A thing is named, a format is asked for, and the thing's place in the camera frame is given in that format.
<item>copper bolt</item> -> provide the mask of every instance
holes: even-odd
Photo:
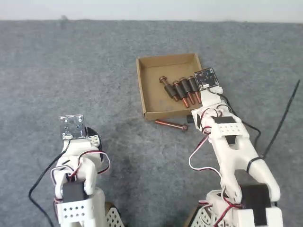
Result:
[[[191,90],[195,93],[196,95],[196,98],[198,100],[198,103],[202,103],[201,102],[201,96],[200,96],[200,93],[199,93],[199,87],[196,83],[196,80],[193,76],[190,76],[189,78],[187,78],[188,82],[189,82],[189,85],[191,87]]]
[[[169,127],[172,127],[172,128],[175,128],[175,129],[181,129],[182,131],[187,131],[188,129],[188,126],[186,124],[175,124],[175,123],[171,123],[171,122],[165,122],[165,121],[162,121],[162,120],[155,120],[155,123],[156,124],[161,124],[161,125],[166,125],[166,126],[169,126]]]
[[[165,90],[176,102],[179,101],[176,91],[172,88],[172,86],[167,82],[167,78],[165,76],[161,76],[159,78],[159,82],[164,84]]]
[[[193,98],[193,96],[191,94],[191,88],[189,86],[188,81],[186,80],[186,78],[181,77],[180,80],[179,80],[179,82],[183,86],[184,91],[186,92],[186,94],[187,94],[187,96],[188,96],[191,104],[194,105],[196,102],[195,102],[195,100],[194,100],[194,98]]]
[[[202,103],[201,102],[201,96],[200,96],[200,93],[198,92],[198,91],[195,91],[195,95],[196,95],[196,98],[197,98],[197,100],[198,100],[198,103]]]
[[[188,101],[186,99],[186,93],[183,90],[183,88],[180,86],[179,82],[177,80],[175,80],[174,82],[172,82],[172,84],[175,87],[175,89],[177,90],[177,93],[180,96],[180,98],[182,99],[185,107],[189,108],[189,104],[188,104]]]

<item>bolt head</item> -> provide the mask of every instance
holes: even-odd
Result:
[[[179,81],[177,81],[177,80],[175,80],[174,82],[172,82],[172,85],[177,85],[177,84],[179,84]]]
[[[184,124],[182,131],[187,131],[187,130],[188,130],[188,126],[186,124]]]
[[[165,76],[161,76],[160,78],[159,78],[159,82],[160,83],[162,83],[162,81],[164,81],[164,80],[166,80],[167,78],[165,77]]]

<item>black wire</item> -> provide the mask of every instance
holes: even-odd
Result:
[[[275,131],[275,134],[274,134],[273,138],[271,139],[271,141],[270,141],[269,145],[267,146],[267,148],[265,149],[264,153],[261,155],[262,159],[265,159],[265,158],[266,158],[266,155],[268,154],[268,152],[269,152],[271,146],[273,145],[273,143],[274,143],[274,141],[275,141],[275,139],[276,139],[276,137],[277,137],[277,135],[278,135],[278,133],[279,133],[281,127],[282,127],[282,124],[283,124],[283,122],[284,122],[284,120],[285,120],[285,118],[286,118],[286,116],[287,116],[287,113],[288,113],[288,111],[289,111],[290,105],[292,104],[292,101],[293,101],[293,99],[294,99],[294,96],[295,96],[295,94],[296,94],[296,92],[297,92],[297,89],[298,89],[298,87],[299,87],[299,84],[300,84],[300,80],[298,80],[297,84],[296,84],[295,87],[294,87],[293,94],[292,94],[292,96],[290,97],[290,99],[289,99],[289,101],[288,101],[288,103],[287,103],[287,106],[286,106],[286,109],[285,109],[285,111],[284,111],[283,117],[282,117],[282,119],[281,119],[281,121],[280,121],[280,123],[279,123],[279,125],[278,125],[278,127],[277,127],[277,129],[276,129],[276,131]]]
[[[222,98],[225,99],[227,105],[225,105],[225,104],[220,104],[220,105],[218,105],[218,106],[225,105],[225,106],[229,107],[229,109],[231,110],[231,112],[232,112],[234,115],[236,115],[237,117],[239,117],[239,116],[237,115],[237,113],[235,112],[235,110],[232,108],[232,105],[231,105],[230,101],[228,100],[228,98],[227,98],[225,95],[219,94],[219,93],[215,93],[215,92],[212,92],[209,88],[208,88],[207,90],[208,90],[210,93],[216,94],[216,95],[218,95],[218,96],[220,96],[220,97],[222,97]],[[245,124],[246,126],[250,127],[251,129],[256,130],[256,131],[258,132],[258,135],[256,136],[256,138],[255,138],[255,140],[254,140],[254,148],[257,149],[258,139],[260,138],[260,136],[261,136],[261,134],[262,134],[261,130],[258,129],[257,127],[252,126],[251,124],[249,124],[249,123],[247,123],[247,122],[245,122],[245,121],[243,121],[243,120],[242,120],[242,123]]]
[[[50,169],[50,167],[52,167],[52,165],[58,161],[59,158],[61,158],[61,156],[66,153],[67,148],[70,146],[71,140],[69,140],[68,145],[66,146],[66,149],[59,154],[49,165],[48,167],[41,173],[41,175],[39,176],[39,178],[37,179],[37,181],[34,183],[34,185],[31,187],[31,189],[28,192],[28,198],[29,200],[31,200],[31,202],[44,214],[44,216],[47,218],[48,223],[51,227],[54,227],[53,222],[51,220],[51,218],[48,216],[47,212],[32,198],[32,193],[33,190],[38,186],[38,184],[40,183],[40,181],[42,180],[43,176],[46,174],[46,172]]]
[[[295,87],[294,87],[293,94],[292,94],[292,96],[290,97],[290,99],[289,99],[289,101],[288,101],[288,104],[287,104],[286,109],[285,109],[285,111],[284,111],[283,117],[282,117],[282,119],[281,119],[281,121],[280,121],[280,123],[279,123],[279,125],[278,125],[278,127],[277,127],[277,129],[276,129],[276,132],[275,132],[273,138],[271,139],[269,145],[267,146],[267,148],[265,149],[264,153],[263,153],[260,157],[255,157],[255,158],[253,158],[252,160],[249,161],[249,163],[248,163],[248,165],[247,165],[247,169],[246,169],[247,173],[249,172],[250,166],[251,166],[251,164],[252,164],[254,161],[257,161],[257,160],[259,160],[259,159],[265,159],[265,158],[266,158],[266,155],[268,154],[268,152],[269,152],[271,146],[273,145],[273,143],[274,143],[274,141],[275,141],[275,139],[276,139],[276,137],[277,137],[277,135],[278,135],[278,133],[279,133],[281,127],[282,127],[282,124],[283,124],[283,122],[284,122],[284,120],[285,120],[285,118],[286,118],[286,115],[287,115],[288,110],[289,110],[289,108],[290,108],[290,105],[291,105],[291,103],[292,103],[292,101],[293,101],[293,99],[294,99],[294,96],[295,96],[295,94],[296,94],[296,92],[297,92],[297,89],[298,89],[298,87],[299,87],[299,84],[300,84],[300,80],[298,80],[297,84],[296,84]]]

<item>open cardboard tray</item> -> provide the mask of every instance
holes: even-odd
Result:
[[[159,82],[160,76],[166,76],[171,84],[181,77],[188,78],[194,72],[202,70],[196,53],[185,53],[167,56],[154,56],[137,59],[137,73],[141,94],[142,108],[146,120],[186,116],[190,111],[201,106],[196,100],[195,105],[186,108],[182,100],[176,102],[164,90]]]

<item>robotic arm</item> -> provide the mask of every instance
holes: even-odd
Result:
[[[63,155],[51,170],[54,207],[61,227],[124,227],[117,209],[96,187],[98,174],[110,168],[99,135],[85,127],[83,115],[61,116]],[[104,158],[108,166],[102,169]]]
[[[280,199],[280,188],[265,161],[259,158],[242,120],[220,99],[223,90],[214,70],[197,72],[195,78],[203,106],[193,110],[192,115],[196,128],[207,135],[213,146],[223,190],[208,193],[188,226],[283,226],[282,212],[274,205]],[[247,170],[258,183],[239,185],[235,170]]]

